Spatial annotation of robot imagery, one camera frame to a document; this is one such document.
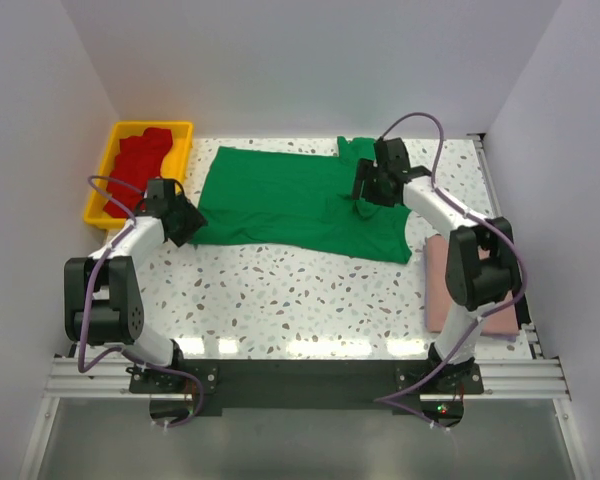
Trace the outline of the green t shirt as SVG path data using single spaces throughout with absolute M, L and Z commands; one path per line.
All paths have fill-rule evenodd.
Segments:
M 222 146 L 198 203 L 207 221 L 197 245 L 283 244 L 349 257 L 408 263 L 409 209 L 351 196 L 357 163 L 373 139 L 337 139 L 333 156 Z

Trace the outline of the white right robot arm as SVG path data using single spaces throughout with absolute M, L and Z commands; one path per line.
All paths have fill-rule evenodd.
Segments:
M 403 205 L 447 242 L 445 285 L 451 306 L 429 348 L 425 376 L 400 391 L 405 395 L 428 384 L 446 393 L 472 368 L 487 317 L 504 308 L 507 295 L 521 291 L 511 224 L 477 214 L 444 193 L 433 171 L 410 163 L 402 140 L 378 139 L 374 152 L 373 160 L 358 161 L 352 197 L 385 207 Z

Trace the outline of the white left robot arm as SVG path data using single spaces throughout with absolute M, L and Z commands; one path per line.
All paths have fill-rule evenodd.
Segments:
M 78 371 L 111 353 L 145 365 L 165 392 L 180 390 L 187 368 L 176 341 L 146 324 L 137 268 L 166 242 L 181 247 L 207 225 L 176 179 L 153 178 L 105 246 L 64 266 L 64 326 L 77 343 Z

